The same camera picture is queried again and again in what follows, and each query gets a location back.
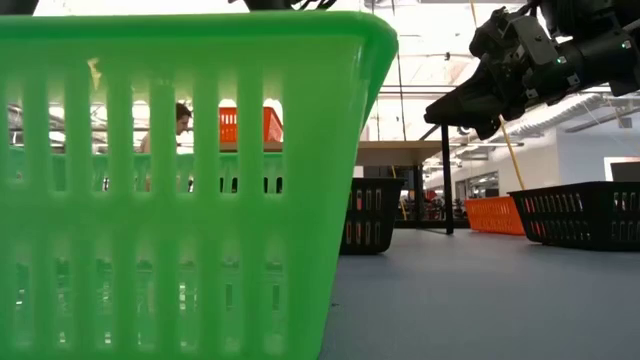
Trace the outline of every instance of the plastic basket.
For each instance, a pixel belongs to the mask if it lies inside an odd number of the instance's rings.
[[[340,253],[372,255],[391,245],[402,179],[354,178]]]
[[[22,104],[25,140],[16,179],[0,126],[0,358],[316,359],[358,137],[395,32],[365,14],[264,13],[8,17],[0,34],[12,54],[0,57],[0,106]],[[194,188],[183,193],[174,104],[190,97]],[[236,193],[219,191],[229,98]],[[286,122],[281,193],[263,191],[265,98],[282,100]],[[150,192],[132,186],[138,100],[151,109]],[[66,119],[61,188],[54,101]],[[93,188],[91,102],[109,117],[108,191]],[[310,202],[309,189],[324,195]]]
[[[236,124],[236,108],[220,108],[220,142],[234,143],[238,140]],[[282,123],[273,108],[264,108],[264,125],[262,139],[266,141],[282,141]]]
[[[524,235],[516,204],[510,196],[470,199],[464,202],[472,230]]]
[[[529,240],[640,249],[640,183],[588,182],[511,193]]]

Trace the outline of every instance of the gray floor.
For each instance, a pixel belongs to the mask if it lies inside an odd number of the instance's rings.
[[[321,359],[640,359],[640,253],[396,230],[342,257]]]

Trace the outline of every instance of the person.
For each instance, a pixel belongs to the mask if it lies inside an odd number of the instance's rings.
[[[191,110],[184,104],[176,103],[176,135],[187,131],[189,119],[191,119]],[[147,132],[142,139],[139,151],[146,154],[151,153],[151,132]]]

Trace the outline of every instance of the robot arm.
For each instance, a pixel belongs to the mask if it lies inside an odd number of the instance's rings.
[[[535,16],[540,7],[551,38]],[[493,12],[469,46],[474,75],[427,108],[425,121],[474,128],[486,139],[527,108],[609,83],[614,96],[640,89],[640,3],[535,0],[515,13]],[[573,40],[558,44],[557,36]]]

